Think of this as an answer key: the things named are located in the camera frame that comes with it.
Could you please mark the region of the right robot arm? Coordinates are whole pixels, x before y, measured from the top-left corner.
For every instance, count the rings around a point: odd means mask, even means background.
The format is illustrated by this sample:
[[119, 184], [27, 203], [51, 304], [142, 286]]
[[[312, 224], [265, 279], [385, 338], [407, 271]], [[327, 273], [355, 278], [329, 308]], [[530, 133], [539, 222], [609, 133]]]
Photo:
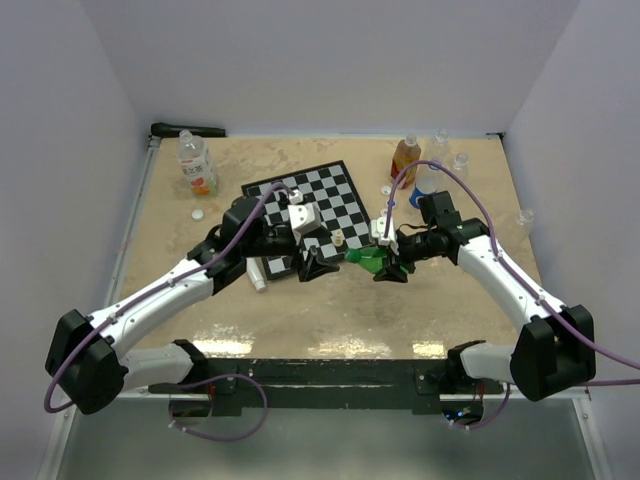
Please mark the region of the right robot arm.
[[586, 308], [569, 307], [537, 285], [492, 240], [483, 221], [461, 218], [449, 193], [427, 195], [419, 208], [426, 225], [411, 235], [384, 216], [371, 221], [370, 237], [384, 252], [375, 280], [405, 283], [416, 262], [447, 258], [489, 293], [518, 333], [512, 346], [478, 340], [450, 349], [445, 379], [452, 390], [466, 393], [480, 380], [492, 380], [539, 401], [594, 378], [595, 352], [576, 337], [594, 338]]

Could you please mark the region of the green plastic bottle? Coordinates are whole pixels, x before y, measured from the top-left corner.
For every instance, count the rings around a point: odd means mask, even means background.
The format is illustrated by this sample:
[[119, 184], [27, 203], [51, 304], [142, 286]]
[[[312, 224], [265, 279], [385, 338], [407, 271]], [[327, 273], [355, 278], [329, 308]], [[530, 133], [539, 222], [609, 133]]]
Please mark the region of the green plastic bottle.
[[361, 260], [354, 265], [358, 265], [372, 275], [380, 268], [381, 260], [389, 257], [386, 249], [377, 246], [362, 247], [358, 250], [361, 252]]

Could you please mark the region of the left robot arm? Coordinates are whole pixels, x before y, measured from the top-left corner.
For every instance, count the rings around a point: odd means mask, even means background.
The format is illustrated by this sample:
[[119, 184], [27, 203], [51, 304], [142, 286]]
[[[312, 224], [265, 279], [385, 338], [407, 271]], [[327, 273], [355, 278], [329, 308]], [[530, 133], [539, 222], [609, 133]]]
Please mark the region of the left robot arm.
[[274, 225], [263, 217], [264, 197], [240, 197], [186, 257], [168, 273], [114, 305], [83, 315], [73, 309], [56, 325], [45, 370], [51, 377], [44, 408], [58, 412], [52, 396], [60, 388], [70, 404], [86, 414], [111, 403], [121, 392], [173, 384], [185, 392], [207, 380], [207, 360], [189, 341], [136, 349], [147, 334], [186, 308], [204, 301], [239, 279], [252, 258], [288, 256], [300, 281], [308, 282], [338, 267], [303, 241], [325, 236], [318, 207], [289, 198], [288, 218]]

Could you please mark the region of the green bottle cap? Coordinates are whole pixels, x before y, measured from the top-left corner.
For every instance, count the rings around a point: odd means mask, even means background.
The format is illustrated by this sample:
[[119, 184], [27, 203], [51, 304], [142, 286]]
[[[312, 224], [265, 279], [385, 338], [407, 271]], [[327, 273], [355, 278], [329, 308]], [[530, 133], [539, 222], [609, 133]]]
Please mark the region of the green bottle cap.
[[347, 249], [344, 253], [344, 260], [357, 264], [361, 260], [361, 252], [358, 249]]

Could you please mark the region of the orange label tea bottle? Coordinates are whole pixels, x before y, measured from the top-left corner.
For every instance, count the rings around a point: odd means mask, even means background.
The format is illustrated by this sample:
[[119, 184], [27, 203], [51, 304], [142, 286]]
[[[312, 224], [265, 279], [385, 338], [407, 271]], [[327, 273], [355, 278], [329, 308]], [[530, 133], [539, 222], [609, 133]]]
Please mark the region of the orange label tea bottle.
[[188, 130], [178, 137], [177, 161], [195, 195], [215, 196], [218, 175], [205, 140]]

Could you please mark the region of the clear crushed plastic bottle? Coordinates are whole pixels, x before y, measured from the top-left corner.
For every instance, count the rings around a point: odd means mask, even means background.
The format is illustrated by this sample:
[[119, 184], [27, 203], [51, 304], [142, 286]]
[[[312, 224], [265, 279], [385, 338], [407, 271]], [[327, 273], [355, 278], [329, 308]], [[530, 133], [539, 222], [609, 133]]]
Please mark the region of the clear crushed plastic bottle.
[[520, 210], [505, 223], [503, 245], [505, 248], [517, 249], [529, 237], [535, 221], [533, 209]]

